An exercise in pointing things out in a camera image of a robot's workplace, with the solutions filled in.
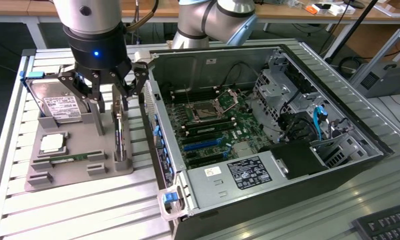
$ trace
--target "motherboard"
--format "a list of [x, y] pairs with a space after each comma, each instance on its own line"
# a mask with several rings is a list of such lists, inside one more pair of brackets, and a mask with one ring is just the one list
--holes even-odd
[[188, 169], [256, 154], [271, 144], [240, 90], [172, 93], [166, 108]]

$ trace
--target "keyboard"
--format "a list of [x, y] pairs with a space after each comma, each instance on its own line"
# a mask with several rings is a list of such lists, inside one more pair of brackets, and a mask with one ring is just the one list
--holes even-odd
[[400, 205], [352, 222], [364, 240], [400, 240]]

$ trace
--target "hard drive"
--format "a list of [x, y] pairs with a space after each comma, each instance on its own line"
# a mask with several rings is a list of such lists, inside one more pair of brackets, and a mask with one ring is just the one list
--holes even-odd
[[56, 122], [82, 121], [82, 114], [90, 113], [88, 104], [70, 91], [58, 79], [28, 79], [27, 86], [46, 117]]

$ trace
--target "black pole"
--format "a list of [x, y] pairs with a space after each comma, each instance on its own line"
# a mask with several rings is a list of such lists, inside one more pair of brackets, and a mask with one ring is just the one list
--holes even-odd
[[372, 0], [371, 3], [367, 5], [367, 7], [366, 7], [366, 9], [364, 9], [364, 11], [363, 11], [363, 13], [362, 13], [362, 15], [360, 15], [358, 21], [355, 21], [355, 23], [354, 23], [354, 25], [352, 25], [352, 28], [350, 29], [350, 31], [348, 31], [346, 37], [344, 37], [343, 40], [340, 41], [340, 43], [339, 43], [339, 45], [338, 45], [338, 47], [336, 47], [336, 49], [335, 49], [332, 55], [324, 60], [328, 64], [332, 63], [335, 56], [339, 54], [339, 52], [340, 52], [343, 46], [346, 45], [348, 39], [350, 39], [351, 36], [354, 35], [354, 33], [355, 33], [355, 31], [356, 31], [359, 25], [362, 24], [363, 20], [366, 19], [367, 15], [368, 15], [371, 9], [374, 8], [375, 4], [378, 3], [378, 1], [379, 1], [379, 0]]

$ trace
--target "power supply label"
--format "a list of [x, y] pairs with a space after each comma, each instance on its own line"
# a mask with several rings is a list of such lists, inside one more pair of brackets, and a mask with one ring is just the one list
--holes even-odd
[[259, 156], [234, 161], [227, 165], [240, 190], [262, 185], [272, 180]]
[[75, 96], [46, 97], [44, 101], [56, 120], [82, 117]]

